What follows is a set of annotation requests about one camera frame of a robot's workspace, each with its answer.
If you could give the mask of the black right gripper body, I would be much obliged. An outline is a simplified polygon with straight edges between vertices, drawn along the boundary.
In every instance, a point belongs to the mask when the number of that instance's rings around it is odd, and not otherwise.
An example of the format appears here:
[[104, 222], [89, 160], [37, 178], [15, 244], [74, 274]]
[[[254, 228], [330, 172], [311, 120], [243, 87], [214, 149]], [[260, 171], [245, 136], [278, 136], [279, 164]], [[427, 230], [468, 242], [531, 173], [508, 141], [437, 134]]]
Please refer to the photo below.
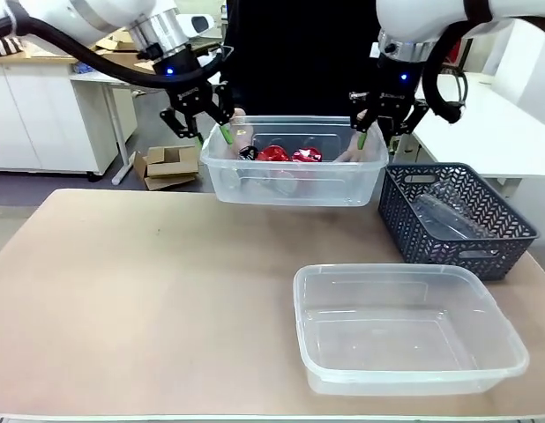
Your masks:
[[414, 103], [416, 64], [379, 59], [373, 88], [378, 117], [407, 117]]

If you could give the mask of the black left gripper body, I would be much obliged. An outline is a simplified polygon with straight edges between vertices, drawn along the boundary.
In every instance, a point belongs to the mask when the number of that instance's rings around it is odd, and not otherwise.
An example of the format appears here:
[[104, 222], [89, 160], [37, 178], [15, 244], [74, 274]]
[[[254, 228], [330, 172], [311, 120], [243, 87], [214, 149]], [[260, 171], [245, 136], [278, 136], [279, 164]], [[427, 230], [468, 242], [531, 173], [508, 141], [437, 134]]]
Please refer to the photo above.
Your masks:
[[207, 113], [213, 105], [212, 86], [203, 77], [192, 48], [176, 48], [153, 61], [153, 71], [166, 79], [179, 78], [180, 82], [167, 83], [164, 91], [169, 106], [163, 113]]

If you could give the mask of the person's left hand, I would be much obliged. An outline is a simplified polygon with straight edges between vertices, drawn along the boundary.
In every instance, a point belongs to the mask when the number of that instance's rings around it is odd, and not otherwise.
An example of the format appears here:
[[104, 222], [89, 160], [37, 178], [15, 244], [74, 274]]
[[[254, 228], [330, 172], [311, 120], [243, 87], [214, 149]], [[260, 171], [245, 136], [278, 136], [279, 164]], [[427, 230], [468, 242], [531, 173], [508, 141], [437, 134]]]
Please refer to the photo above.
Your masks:
[[351, 137], [348, 148], [336, 159], [337, 162], [377, 161], [382, 133], [376, 124], [372, 124], [366, 133], [356, 131]]

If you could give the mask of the person's right hand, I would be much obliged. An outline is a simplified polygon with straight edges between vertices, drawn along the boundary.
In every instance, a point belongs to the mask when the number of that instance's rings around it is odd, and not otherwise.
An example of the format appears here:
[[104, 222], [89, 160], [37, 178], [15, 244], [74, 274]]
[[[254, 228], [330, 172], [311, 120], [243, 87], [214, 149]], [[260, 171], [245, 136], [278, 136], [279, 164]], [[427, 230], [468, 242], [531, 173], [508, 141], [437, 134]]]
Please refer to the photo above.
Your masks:
[[243, 148], [252, 145], [253, 127], [247, 123], [246, 116], [242, 108], [235, 108], [230, 120], [230, 134], [233, 137], [230, 150], [235, 159], [239, 157], [239, 152]]

